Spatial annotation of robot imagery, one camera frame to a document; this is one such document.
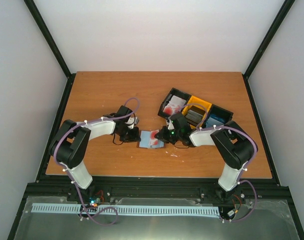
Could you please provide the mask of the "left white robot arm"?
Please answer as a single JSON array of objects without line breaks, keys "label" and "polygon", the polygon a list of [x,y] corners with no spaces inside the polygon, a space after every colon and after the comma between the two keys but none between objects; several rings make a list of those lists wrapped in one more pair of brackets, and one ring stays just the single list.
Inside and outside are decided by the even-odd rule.
[{"label": "left white robot arm", "polygon": [[78,195],[84,201],[91,201],[96,195],[95,187],[90,185],[93,178],[84,163],[88,142],[105,135],[118,135],[121,143],[140,142],[138,121],[134,111],[121,105],[117,112],[96,120],[68,119],[62,123],[51,141],[49,154],[67,172],[71,183],[79,187]]}]

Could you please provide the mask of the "red white credit card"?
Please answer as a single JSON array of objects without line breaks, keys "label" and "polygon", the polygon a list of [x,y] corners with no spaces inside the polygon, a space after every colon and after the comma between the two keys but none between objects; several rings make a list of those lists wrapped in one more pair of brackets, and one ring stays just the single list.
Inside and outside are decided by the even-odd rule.
[{"label": "red white credit card", "polygon": [[163,148],[164,143],[156,138],[156,134],[159,132],[159,130],[153,130],[150,132],[150,138],[148,142],[148,147],[152,149],[158,149]]}]

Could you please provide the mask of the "brown leather card holder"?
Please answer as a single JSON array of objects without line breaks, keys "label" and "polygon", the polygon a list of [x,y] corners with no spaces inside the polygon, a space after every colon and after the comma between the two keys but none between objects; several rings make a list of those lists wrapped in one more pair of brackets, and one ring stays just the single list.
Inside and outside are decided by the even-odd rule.
[{"label": "brown leather card holder", "polygon": [[156,138],[156,134],[159,130],[144,131],[140,132],[140,142],[138,147],[142,149],[161,149],[165,147],[165,143]]}]

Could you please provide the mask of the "yellow bin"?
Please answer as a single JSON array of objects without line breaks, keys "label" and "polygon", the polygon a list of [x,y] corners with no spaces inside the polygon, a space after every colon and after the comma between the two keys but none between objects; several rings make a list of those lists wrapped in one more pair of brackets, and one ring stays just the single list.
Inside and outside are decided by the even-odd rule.
[{"label": "yellow bin", "polygon": [[187,102],[187,106],[183,108],[182,114],[191,126],[196,127],[201,120],[207,118],[211,107],[212,103],[192,95]]}]

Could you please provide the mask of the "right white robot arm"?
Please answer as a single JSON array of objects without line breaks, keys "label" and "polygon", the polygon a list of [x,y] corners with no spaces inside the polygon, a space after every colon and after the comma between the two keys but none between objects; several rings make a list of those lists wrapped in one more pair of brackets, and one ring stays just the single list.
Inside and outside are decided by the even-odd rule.
[{"label": "right white robot arm", "polygon": [[155,138],[166,144],[181,142],[190,148],[215,146],[225,162],[218,184],[226,192],[240,184],[247,165],[258,153],[255,141],[235,121],[208,128],[191,128],[180,112],[169,117],[168,125],[162,127]]}]

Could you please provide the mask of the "black bin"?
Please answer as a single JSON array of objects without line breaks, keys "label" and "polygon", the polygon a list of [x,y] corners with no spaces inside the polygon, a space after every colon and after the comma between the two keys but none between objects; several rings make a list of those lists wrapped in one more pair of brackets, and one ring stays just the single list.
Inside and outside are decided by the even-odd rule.
[{"label": "black bin", "polygon": [[206,121],[207,119],[209,118],[209,116],[211,114],[216,114],[217,116],[220,116],[220,117],[223,117],[226,119],[227,122],[229,122],[232,118],[233,118],[233,115],[234,113],[229,111],[229,110],[226,110],[224,108],[221,108],[215,104],[213,104],[211,107],[210,107],[210,110],[208,112],[208,117],[206,118],[205,120],[205,126],[206,126]]},{"label": "black bin", "polygon": [[190,94],[176,88],[171,88],[159,107],[158,116],[165,119],[166,125],[168,125],[169,117],[180,112],[182,110],[182,106],[186,105],[190,98]]}]

